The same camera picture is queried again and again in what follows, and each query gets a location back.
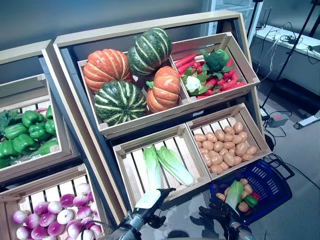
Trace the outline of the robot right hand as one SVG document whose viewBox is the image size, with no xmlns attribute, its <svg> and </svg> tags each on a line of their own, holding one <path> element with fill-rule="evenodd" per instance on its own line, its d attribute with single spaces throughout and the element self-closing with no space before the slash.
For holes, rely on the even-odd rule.
<svg viewBox="0 0 320 240">
<path fill-rule="evenodd" d="M 209 208 L 200 206 L 199 215 L 205 220 L 216 220 L 222 227 L 228 227 L 233 222 L 241 222 L 239 214 L 226 202 L 212 196 L 209 199 Z"/>
</svg>

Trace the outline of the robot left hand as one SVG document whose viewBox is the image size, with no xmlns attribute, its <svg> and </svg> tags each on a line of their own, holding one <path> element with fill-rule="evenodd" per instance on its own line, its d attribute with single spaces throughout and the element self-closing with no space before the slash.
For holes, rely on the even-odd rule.
<svg viewBox="0 0 320 240">
<path fill-rule="evenodd" d="M 159 229 L 165 222 L 165 216 L 155 215 L 155 211 L 161 207 L 165 198 L 176 188 L 155 189 L 144 193 L 136 203 L 133 210 L 133 218 L 130 225 L 139 231 L 143 225 L 148 224 L 154 229 Z"/>
</svg>

